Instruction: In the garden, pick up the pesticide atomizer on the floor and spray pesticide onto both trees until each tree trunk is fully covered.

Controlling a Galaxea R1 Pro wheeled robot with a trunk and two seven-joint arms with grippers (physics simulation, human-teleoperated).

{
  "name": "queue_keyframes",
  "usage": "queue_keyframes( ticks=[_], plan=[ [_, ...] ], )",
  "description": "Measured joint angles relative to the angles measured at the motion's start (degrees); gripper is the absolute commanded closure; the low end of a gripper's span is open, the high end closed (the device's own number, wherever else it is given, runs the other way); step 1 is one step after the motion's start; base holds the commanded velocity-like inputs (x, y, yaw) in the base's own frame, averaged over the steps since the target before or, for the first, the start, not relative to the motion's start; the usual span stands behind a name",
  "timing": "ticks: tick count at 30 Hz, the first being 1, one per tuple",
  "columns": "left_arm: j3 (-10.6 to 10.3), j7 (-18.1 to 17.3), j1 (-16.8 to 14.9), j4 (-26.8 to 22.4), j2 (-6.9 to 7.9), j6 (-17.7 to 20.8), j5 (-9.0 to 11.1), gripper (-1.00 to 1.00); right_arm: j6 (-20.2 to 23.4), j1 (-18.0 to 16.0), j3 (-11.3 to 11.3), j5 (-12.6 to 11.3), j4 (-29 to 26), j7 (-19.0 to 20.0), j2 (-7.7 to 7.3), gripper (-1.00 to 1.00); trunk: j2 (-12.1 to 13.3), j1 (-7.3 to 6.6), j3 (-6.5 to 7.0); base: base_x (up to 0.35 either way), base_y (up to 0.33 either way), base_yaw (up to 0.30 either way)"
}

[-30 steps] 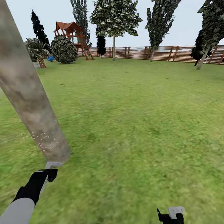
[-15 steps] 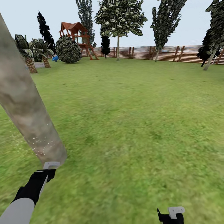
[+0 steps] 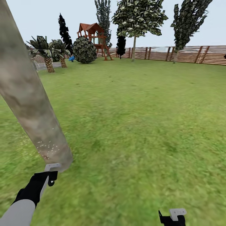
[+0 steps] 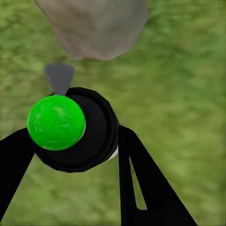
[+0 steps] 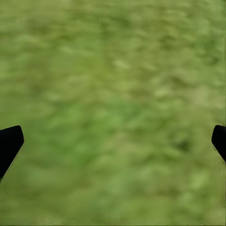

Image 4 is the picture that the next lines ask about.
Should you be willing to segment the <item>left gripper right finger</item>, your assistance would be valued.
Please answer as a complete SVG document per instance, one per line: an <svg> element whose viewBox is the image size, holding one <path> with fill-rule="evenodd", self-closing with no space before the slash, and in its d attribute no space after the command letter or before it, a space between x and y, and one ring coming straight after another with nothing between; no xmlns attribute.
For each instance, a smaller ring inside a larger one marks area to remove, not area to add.
<svg viewBox="0 0 226 226"><path fill-rule="evenodd" d="M136 133L118 126L121 226L198 226ZM131 158L147 210L136 206Z"/></svg>

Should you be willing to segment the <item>pesticide atomizer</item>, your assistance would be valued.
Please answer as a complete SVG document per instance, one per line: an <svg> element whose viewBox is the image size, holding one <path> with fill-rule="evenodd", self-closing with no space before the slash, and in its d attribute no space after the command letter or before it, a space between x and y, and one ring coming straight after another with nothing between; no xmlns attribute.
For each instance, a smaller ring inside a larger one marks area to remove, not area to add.
<svg viewBox="0 0 226 226"><path fill-rule="evenodd" d="M75 70L68 64L44 68L53 95L30 110L27 128L38 157L67 173L85 172L118 154L117 116L98 92L69 88Z"/></svg>

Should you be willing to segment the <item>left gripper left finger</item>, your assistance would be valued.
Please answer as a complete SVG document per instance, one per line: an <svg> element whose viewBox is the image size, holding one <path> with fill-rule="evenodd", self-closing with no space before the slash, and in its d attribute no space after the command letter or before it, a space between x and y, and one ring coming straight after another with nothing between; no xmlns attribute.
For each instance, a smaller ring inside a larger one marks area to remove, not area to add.
<svg viewBox="0 0 226 226"><path fill-rule="evenodd" d="M34 154L28 128L0 141L0 222Z"/></svg>

